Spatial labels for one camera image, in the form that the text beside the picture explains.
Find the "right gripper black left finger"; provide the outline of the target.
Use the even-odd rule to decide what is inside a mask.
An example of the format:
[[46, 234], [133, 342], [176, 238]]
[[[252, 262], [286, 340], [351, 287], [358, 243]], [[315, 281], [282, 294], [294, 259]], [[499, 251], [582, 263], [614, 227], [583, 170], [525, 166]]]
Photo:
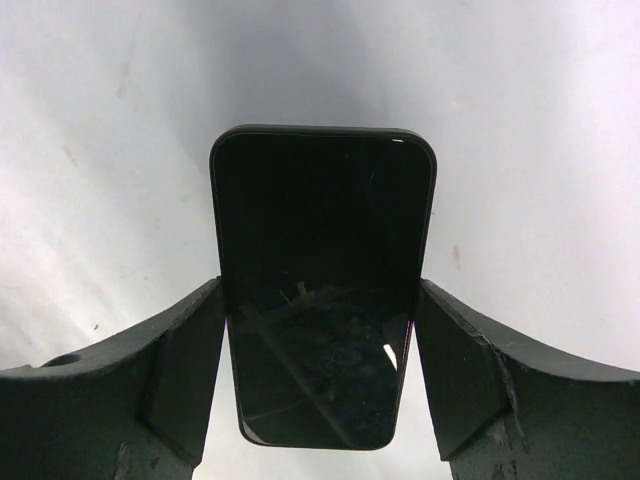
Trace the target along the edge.
[[225, 314], [213, 279], [86, 348], [1, 374], [5, 479], [189, 479], [204, 453]]

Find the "small black phone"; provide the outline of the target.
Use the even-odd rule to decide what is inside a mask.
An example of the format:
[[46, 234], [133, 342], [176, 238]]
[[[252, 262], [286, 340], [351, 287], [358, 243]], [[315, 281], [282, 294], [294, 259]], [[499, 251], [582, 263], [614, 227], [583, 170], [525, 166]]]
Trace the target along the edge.
[[437, 164], [405, 129], [242, 125], [210, 153], [241, 434], [373, 451], [394, 437]]

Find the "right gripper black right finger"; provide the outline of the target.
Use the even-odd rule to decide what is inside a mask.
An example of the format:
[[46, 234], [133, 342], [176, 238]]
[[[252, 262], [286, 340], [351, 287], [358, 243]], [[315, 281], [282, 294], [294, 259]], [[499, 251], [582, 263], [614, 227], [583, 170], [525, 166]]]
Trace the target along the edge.
[[415, 319], [441, 459], [456, 479], [635, 479], [639, 375], [558, 350], [423, 281]]

